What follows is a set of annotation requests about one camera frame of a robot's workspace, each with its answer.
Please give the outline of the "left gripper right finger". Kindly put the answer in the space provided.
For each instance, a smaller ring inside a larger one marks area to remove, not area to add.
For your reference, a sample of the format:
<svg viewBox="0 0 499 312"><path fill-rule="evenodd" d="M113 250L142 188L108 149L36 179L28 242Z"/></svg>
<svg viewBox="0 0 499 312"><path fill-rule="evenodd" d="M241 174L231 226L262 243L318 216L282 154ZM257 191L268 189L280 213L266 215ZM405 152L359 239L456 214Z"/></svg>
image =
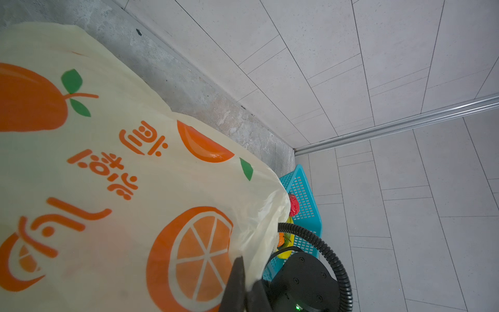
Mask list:
<svg viewBox="0 0 499 312"><path fill-rule="evenodd" d="M273 312L267 297L268 282L259 280L252 289L246 293L247 312Z"/></svg>

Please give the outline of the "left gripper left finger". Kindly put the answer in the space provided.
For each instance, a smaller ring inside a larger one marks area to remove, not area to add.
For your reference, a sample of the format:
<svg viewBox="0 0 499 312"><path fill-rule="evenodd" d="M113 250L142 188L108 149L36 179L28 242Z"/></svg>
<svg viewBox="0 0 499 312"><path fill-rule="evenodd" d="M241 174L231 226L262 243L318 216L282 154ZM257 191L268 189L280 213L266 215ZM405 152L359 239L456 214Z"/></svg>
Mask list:
<svg viewBox="0 0 499 312"><path fill-rule="evenodd" d="M245 269L243 257L234 261L231 273L222 297L219 312L243 312L246 307Z"/></svg>

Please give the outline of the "cream plastic bag orange print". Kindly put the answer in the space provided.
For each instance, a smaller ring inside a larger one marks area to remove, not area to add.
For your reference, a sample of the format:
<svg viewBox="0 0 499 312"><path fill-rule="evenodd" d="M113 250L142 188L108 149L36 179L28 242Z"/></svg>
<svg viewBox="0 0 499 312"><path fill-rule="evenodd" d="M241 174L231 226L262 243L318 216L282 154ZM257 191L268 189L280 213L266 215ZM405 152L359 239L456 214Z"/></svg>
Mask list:
<svg viewBox="0 0 499 312"><path fill-rule="evenodd" d="M2 311L218 311L289 209L264 162L80 27L1 31Z"/></svg>

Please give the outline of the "orange tangerine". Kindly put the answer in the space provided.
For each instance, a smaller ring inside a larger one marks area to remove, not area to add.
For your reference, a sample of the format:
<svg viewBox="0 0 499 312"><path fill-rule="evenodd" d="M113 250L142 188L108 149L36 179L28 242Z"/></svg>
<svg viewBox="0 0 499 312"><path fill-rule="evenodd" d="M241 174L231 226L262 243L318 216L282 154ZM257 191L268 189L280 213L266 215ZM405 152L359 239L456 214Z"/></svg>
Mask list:
<svg viewBox="0 0 499 312"><path fill-rule="evenodd" d="M279 233L278 248L281 248L285 244L285 234Z"/></svg>

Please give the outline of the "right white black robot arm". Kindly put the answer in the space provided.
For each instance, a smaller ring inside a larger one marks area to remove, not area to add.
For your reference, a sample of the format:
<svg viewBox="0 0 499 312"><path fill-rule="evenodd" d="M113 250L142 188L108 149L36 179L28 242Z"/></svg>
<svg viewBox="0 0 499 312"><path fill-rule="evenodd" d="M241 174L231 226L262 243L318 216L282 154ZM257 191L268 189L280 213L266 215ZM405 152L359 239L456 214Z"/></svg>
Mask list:
<svg viewBox="0 0 499 312"><path fill-rule="evenodd" d="M273 311L338 311L337 281L315 257L296 252L270 282L268 301Z"/></svg>

